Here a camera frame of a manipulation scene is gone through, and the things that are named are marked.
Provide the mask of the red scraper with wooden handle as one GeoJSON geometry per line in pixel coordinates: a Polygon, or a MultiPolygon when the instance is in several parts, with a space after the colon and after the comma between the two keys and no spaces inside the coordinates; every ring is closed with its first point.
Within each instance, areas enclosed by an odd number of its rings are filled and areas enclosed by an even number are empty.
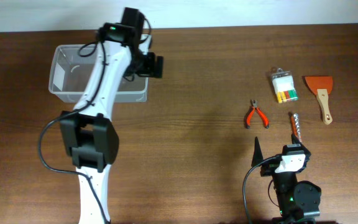
{"type": "Polygon", "coordinates": [[[333,89],[333,78],[331,76],[307,76],[305,82],[320,105],[323,123],[331,124],[333,118],[329,110],[329,94],[333,89]]]}

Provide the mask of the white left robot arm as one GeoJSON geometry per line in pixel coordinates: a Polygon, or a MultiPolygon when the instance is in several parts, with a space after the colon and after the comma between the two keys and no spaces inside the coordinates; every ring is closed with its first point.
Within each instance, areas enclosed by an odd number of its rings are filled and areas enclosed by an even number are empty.
{"type": "Polygon", "coordinates": [[[80,182],[80,223],[110,223],[108,177],[116,160],[119,137],[112,109],[123,78],[161,78],[163,57],[149,52],[148,20],[138,9],[125,8],[118,23],[105,23],[96,34],[96,61],[79,102],[62,112],[60,131],[66,153],[80,182]]]}

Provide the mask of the clear plastic container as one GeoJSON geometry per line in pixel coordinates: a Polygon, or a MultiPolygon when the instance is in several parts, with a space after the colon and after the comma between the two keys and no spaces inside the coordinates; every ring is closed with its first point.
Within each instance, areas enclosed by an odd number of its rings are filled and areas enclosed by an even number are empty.
{"type": "MultiPolygon", "coordinates": [[[[65,103],[77,103],[90,79],[96,54],[80,57],[81,44],[59,45],[50,69],[49,92],[65,103]]],[[[116,94],[116,103],[141,103],[147,101],[148,79],[134,76],[130,82],[122,79],[116,94]]]]}

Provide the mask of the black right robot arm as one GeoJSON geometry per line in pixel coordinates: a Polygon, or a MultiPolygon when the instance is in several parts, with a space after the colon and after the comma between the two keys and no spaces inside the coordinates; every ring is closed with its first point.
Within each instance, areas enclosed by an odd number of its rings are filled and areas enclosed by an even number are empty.
{"type": "Polygon", "coordinates": [[[280,154],[265,159],[255,138],[252,167],[259,167],[262,177],[272,178],[280,211],[272,223],[314,223],[320,215],[321,188],[297,179],[296,175],[306,169],[311,153],[294,134],[291,140],[280,154]]]}

